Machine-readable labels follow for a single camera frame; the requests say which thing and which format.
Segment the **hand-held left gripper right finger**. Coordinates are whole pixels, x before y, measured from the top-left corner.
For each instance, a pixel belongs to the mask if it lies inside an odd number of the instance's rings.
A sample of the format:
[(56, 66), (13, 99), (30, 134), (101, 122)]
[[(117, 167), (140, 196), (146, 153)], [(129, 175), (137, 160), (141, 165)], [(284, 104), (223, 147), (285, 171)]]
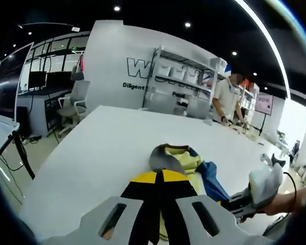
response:
[(224, 205), (206, 195), (197, 195), (188, 178), (176, 171), (162, 170), (163, 181), (172, 189), (171, 211), (163, 218), (169, 243), (177, 238), (181, 244), (272, 244), (272, 240), (260, 235), (249, 235), (241, 230), (234, 211), (244, 205)]

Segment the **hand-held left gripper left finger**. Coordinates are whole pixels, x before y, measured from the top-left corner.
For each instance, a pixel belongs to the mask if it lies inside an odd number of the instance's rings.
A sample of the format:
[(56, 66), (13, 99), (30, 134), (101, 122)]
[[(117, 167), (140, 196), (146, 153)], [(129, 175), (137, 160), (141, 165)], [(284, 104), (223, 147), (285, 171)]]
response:
[(109, 197), (83, 215), (77, 229), (42, 244), (158, 244), (156, 177), (153, 171), (135, 177), (121, 196)]

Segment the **person's right hand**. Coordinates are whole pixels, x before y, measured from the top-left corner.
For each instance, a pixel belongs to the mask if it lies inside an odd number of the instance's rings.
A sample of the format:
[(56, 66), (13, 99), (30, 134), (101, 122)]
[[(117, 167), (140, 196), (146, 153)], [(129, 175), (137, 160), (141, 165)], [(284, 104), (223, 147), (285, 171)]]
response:
[(269, 204), (258, 209), (256, 213), (264, 213), (267, 216), (273, 216), (279, 213), (290, 213), (295, 210), (295, 197), (295, 192), (287, 194), (278, 193)]

